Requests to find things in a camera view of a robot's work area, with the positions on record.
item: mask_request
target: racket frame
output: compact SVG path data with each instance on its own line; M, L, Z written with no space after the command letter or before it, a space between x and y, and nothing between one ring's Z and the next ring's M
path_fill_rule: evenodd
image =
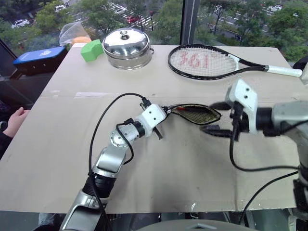
M171 64L171 56L174 52L181 50L181 49L185 49L185 48L204 48L204 49L208 49L211 51L217 51L220 52L230 58L232 58L234 60L234 62L236 63L236 69L232 72L223 74L223 75L219 75L219 76L197 76L197 75L193 75L193 74L188 74L185 72L182 72L180 70L178 70L177 68L175 68L172 64ZM242 63L244 65L247 65L249 67L243 68L243 69L238 69L239 68L239 64L238 63ZM241 59L240 57L237 57L234 54L231 54L227 51L224 51L220 48L217 47L212 47L212 46L206 46L206 45L201 45L201 44L192 44L192 45L183 45L183 46L178 46L176 48L174 48L168 55L168 65L171 68L171 70L173 70L175 73L187 77L187 78L192 78L192 79L198 79L198 80L217 80L217 79L222 79L228 76L232 76L232 75L236 75L238 73L242 73L245 71L267 71L267 68L265 65L261 65L261 64L256 64L250 61L247 61L245 59Z

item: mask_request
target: table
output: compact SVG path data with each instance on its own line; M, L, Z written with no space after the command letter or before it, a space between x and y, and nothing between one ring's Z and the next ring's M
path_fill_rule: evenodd
M167 65L174 46L153 45L151 62L134 71L112 67L105 55L86 63L80 47L70 50L0 161L0 210L66 213L85 183L97 120L118 94L140 93L161 105L211 104L222 101L238 78L202 82L181 77ZM289 67L276 48L223 49L252 62ZM242 78L258 93L260 106L308 100L298 78L261 72ZM126 97L110 109L95 138L94 160L115 124L142 112L139 103L137 97ZM231 127L228 113L219 124ZM159 129L162 140L152 135L134 143L135 158L115 182L108 213L242 210L259 187L290 172L240 172L230 163L227 139L208 136L178 116L170 116ZM262 134L242 134L235 159L245 167L298 165L293 141ZM292 189L292 178L283 179L250 208L293 207Z

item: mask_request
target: blue box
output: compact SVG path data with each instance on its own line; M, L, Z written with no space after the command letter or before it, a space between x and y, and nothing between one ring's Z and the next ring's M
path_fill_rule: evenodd
M34 75L57 70L67 54L65 47L26 52L14 62L14 66L25 75Z

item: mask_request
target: black cable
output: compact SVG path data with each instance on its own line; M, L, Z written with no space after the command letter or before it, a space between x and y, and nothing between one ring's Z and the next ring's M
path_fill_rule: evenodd
M234 123L232 136L231 136L231 139L230 139L230 146L229 146L230 160L231 160L232 165L235 168L237 168L238 170L244 171L244 172L258 172L258 171L267 171L267 170L273 170L273 169L294 169L294 170L299 169L298 167L288 166L288 165L260 167L260 168L243 168L243 167L238 166L235 163L234 156L233 156L234 141L235 141L235 137L236 137L238 128L239 128L238 123Z
M239 224L242 223L242 220L243 220L243 218L244 218L244 215L245 215L245 213L246 213L248 207L249 207L250 204L252 203L252 201L255 199L256 196L258 196L258 194L259 194L263 189L265 189L265 188L268 187L270 184L272 184L272 183L274 183L274 182L276 182L276 181L278 181L278 180L281 180L281 179L286 178L286 177L293 176L293 175L295 175L296 173L298 173L298 172L292 172L292 173L283 175L283 176L281 176L281 177L277 177L277 178L275 178L275 179L273 179L273 180L267 182L265 185L263 185L263 186L251 197L251 199L250 199L250 200L248 201L248 203L246 204L246 206L245 206L245 208L244 208L244 210L243 210L243 212L242 212L242 214L241 214L241 216L240 216Z
M125 136L123 135L123 133L120 131L119 126L121 126L121 125L125 125L125 124L124 124L124 123L123 123L123 124L117 124L117 125L115 126L115 128L116 128L117 132L120 134L120 136L121 136L121 137L124 139L124 141L127 143L127 145L129 146L130 152L131 152L131 157L130 157L130 159L124 162L124 165L125 165L125 164L128 164L130 161L132 161L132 159L134 158L134 150L133 150L133 147L131 146L131 144L129 143L129 141L126 139L126 137L125 137Z
M110 224L110 220L106 214L106 211L105 211L105 208L101 202L101 200L99 199L98 197L98 193L97 193L97 188L96 188L96 185L95 185L95 181L94 181L94 177L92 175L92 150L93 150L93 143L94 143L94 138L95 138L95 135L96 135L96 132L98 130L98 127L103 119L103 117L105 116L105 114L107 113L107 111L109 110L109 108L120 98L122 98L123 96L127 96L127 95L134 95L134 96L138 96L140 97L141 99L143 99L144 97L142 95L139 95L139 94L136 94L136 93L124 93L124 94L121 94L119 95L118 97L116 97L107 107L106 109L104 110L104 112L102 113L100 119L98 120L96 126L95 126L95 129L94 129L94 132L93 132L93 135L92 135L92 138L91 138L91 143L90 143L90 149L89 149L89 176L91 176L92 180L91 180L91 183L92 183L92 187L93 187L93 192L94 192L94 195L95 195L95 198L97 200L97 203L100 207L100 210L101 212L103 213L103 216L105 217L105 220L106 220L106 223L107 223L107 227L109 230L112 230L111 228L111 224Z
M296 123L296 124L293 124L293 125L291 125L291 126L285 128L285 129L283 129L283 130L281 131L281 134L284 134L284 133L286 133L286 132L288 132L288 131L290 131L290 130L296 128L297 126L302 125L302 124L305 124L305 123L308 123L308 120L304 120L304 121L298 122L298 123Z

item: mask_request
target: pot lid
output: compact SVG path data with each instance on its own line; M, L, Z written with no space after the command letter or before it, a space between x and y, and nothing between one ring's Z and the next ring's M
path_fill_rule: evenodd
M149 44L149 37L142 31L120 28L106 36L103 48L108 55L115 58L132 58L143 54Z

